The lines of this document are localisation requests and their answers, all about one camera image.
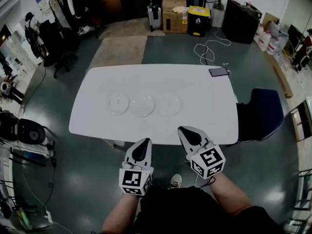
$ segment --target forearm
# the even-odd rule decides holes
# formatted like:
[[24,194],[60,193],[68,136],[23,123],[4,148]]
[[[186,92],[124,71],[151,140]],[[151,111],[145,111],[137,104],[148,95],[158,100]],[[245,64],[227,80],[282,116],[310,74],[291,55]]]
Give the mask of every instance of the forearm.
[[237,215],[252,206],[247,195],[223,173],[218,173],[210,188],[219,205],[229,214]]
[[137,196],[123,194],[113,211],[105,219],[102,232],[125,233],[133,224],[137,211],[137,204]]

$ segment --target white container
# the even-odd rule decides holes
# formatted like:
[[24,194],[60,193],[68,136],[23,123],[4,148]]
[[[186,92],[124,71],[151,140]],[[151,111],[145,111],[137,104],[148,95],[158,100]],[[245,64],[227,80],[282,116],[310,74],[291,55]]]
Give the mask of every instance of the white container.
[[256,33],[255,33],[253,39],[254,39],[257,43],[259,43],[259,38],[260,38],[260,36],[261,36],[263,33],[264,33],[263,26],[262,26],[262,24],[259,24],[259,27],[257,28],[257,31],[256,31]]
[[270,40],[267,52],[269,55],[275,55],[278,50],[278,37],[274,37]]
[[265,31],[259,38],[259,47],[262,51],[266,51],[271,40],[271,34],[269,31]]

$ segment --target poster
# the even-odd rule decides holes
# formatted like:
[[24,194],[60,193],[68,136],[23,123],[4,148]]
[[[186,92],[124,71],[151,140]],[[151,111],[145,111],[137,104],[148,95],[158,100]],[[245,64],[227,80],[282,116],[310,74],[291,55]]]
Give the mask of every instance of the poster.
[[45,0],[36,0],[36,2],[41,12],[45,12],[49,9],[49,5],[46,3]]

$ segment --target smartphone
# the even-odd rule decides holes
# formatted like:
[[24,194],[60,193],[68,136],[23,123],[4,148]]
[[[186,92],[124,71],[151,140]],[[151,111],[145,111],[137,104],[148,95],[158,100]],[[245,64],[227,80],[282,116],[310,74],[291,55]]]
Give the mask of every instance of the smartphone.
[[212,77],[217,77],[217,76],[228,76],[229,72],[227,71],[226,68],[211,68],[209,69],[209,72]]

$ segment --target white table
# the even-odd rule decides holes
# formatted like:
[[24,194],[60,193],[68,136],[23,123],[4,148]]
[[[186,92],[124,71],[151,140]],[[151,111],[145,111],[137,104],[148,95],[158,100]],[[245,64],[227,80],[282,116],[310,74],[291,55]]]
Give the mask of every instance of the white table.
[[[92,68],[77,93],[69,123],[73,134],[102,139],[137,142],[150,138],[153,144],[180,145],[179,126],[206,132],[215,144],[233,144],[238,139],[238,119],[234,92],[228,76],[211,77],[216,66],[146,64]],[[128,110],[114,116],[108,98],[122,93],[130,100]],[[157,107],[162,94],[182,100],[174,116],[161,115],[155,108],[146,117],[135,117],[131,99],[150,95]]]

